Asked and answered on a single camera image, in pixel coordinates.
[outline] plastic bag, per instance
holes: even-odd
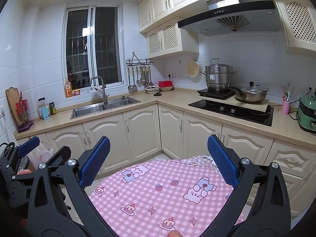
[[[39,167],[40,163],[46,163],[54,155],[54,150],[48,150],[41,142],[38,147],[32,150],[27,156],[32,161],[35,168]]]

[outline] faucet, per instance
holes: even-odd
[[[90,83],[91,83],[91,81],[92,81],[93,79],[97,79],[97,78],[100,78],[100,79],[101,79],[101,82],[102,82],[102,89],[103,89],[103,100],[104,100],[104,104],[107,104],[107,98],[109,97],[109,94],[108,94],[108,95],[105,94],[106,85],[105,85],[104,82],[103,82],[103,77],[101,77],[101,76],[98,76],[98,77],[91,77],[91,78],[90,78]]]

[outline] screw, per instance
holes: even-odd
[[[77,161],[76,160],[68,160],[68,165],[70,165],[70,166],[73,166],[73,165],[75,165],[77,163]]]
[[[272,167],[274,167],[274,168],[278,168],[278,167],[279,167],[279,164],[278,164],[278,163],[276,163],[276,162],[272,162]]]
[[[245,164],[245,165],[249,165],[250,164],[250,160],[247,159],[247,158],[243,158],[243,159],[241,159],[241,163]]]
[[[39,164],[39,169],[44,169],[46,167],[46,163],[40,163]]]

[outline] floor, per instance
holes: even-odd
[[[169,158],[169,157],[166,156],[165,154],[159,154],[158,156],[153,157],[152,159],[149,159],[148,161],[154,161],[154,160],[159,160],[159,159],[161,159],[161,160],[170,160],[171,158]],[[92,191],[93,191],[104,179],[105,179],[105,177],[104,177],[104,178],[97,179],[97,180],[94,180],[91,186],[88,186],[88,187],[86,187],[86,188],[84,189],[84,191],[86,192],[86,194],[89,196],[89,195],[92,193]],[[70,214],[72,220],[75,221],[75,222],[77,222],[77,223],[79,223],[79,224],[83,224],[83,223],[81,222],[81,220],[80,220],[80,218],[79,218],[79,216],[78,216],[78,214],[77,214],[77,212],[76,212],[74,206],[72,205],[72,202],[71,202],[71,200],[70,200],[70,198],[69,198],[69,195],[68,195],[68,192],[67,192],[66,188],[65,188],[65,187],[62,188],[62,191],[63,191],[63,193],[64,193],[65,196],[66,196],[65,203],[71,207],[71,210],[69,211],[69,214]],[[246,204],[245,207],[244,207],[244,219],[247,218],[250,209],[251,209],[251,206],[249,206],[249,205]]]

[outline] green appliance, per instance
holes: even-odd
[[[316,134],[316,91],[315,96],[305,95],[300,98],[296,115],[304,131]]]

